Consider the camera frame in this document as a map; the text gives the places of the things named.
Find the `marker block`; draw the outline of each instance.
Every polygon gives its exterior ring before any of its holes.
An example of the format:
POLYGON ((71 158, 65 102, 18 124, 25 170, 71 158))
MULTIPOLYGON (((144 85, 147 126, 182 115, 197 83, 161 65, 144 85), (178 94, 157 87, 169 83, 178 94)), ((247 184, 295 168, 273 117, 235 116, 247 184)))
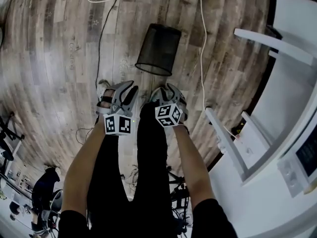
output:
POLYGON ((155 108, 155 118, 163 127, 174 127, 179 124, 183 111, 176 104, 155 108))
POLYGON ((105 130, 107 135, 130 135, 131 118, 117 114, 104 115, 105 130))

